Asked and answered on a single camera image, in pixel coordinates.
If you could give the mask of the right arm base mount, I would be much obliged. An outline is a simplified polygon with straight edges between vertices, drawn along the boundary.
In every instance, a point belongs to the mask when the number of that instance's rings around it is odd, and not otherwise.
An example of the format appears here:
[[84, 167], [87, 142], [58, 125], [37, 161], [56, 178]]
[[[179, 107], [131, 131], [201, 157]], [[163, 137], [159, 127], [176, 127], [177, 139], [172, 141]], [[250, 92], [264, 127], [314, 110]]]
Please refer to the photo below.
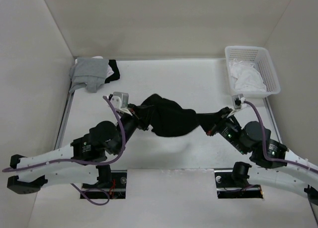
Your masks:
[[233, 168], [214, 170], [218, 199], [263, 199], [261, 186], [250, 184], [249, 169], [245, 162], [236, 162]]

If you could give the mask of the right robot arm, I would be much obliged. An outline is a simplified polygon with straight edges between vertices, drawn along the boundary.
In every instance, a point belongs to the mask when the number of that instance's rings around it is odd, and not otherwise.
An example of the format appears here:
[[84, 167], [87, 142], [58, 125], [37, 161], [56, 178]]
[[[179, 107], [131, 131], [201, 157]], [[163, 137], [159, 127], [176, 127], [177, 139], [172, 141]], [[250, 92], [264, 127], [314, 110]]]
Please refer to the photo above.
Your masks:
[[200, 116], [200, 125], [208, 136], [218, 134], [241, 155], [249, 156], [249, 162], [237, 161], [231, 169], [216, 172], [216, 186], [222, 197], [244, 198], [246, 192], [261, 192], [265, 185], [293, 192], [317, 205], [317, 165], [271, 139], [271, 131], [264, 127], [259, 112], [257, 120], [244, 127], [234, 113], [225, 107]]

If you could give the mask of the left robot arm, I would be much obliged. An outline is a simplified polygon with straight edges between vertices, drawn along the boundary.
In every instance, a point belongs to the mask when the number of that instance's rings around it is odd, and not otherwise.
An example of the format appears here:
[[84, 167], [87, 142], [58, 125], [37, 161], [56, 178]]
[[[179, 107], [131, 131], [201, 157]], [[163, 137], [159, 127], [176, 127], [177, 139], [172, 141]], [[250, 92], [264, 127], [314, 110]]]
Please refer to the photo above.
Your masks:
[[117, 124], [102, 121], [70, 144], [34, 157], [15, 154], [5, 172], [16, 172], [7, 188], [16, 194], [32, 194], [42, 188], [67, 183], [110, 185], [110, 165], [122, 155], [137, 129], [147, 130], [154, 106], [130, 104], [128, 113], [117, 113]]

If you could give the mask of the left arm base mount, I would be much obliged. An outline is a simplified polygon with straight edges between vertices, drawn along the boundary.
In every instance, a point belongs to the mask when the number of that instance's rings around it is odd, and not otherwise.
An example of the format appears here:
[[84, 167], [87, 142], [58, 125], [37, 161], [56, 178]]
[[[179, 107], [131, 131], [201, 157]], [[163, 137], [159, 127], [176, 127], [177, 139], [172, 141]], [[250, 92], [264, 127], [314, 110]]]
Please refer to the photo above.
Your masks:
[[125, 199], [127, 174], [127, 170], [110, 170], [104, 182], [98, 181], [93, 185], [84, 183], [80, 189], [92, 200], [107, 199], [106, 193], [110, 200]]

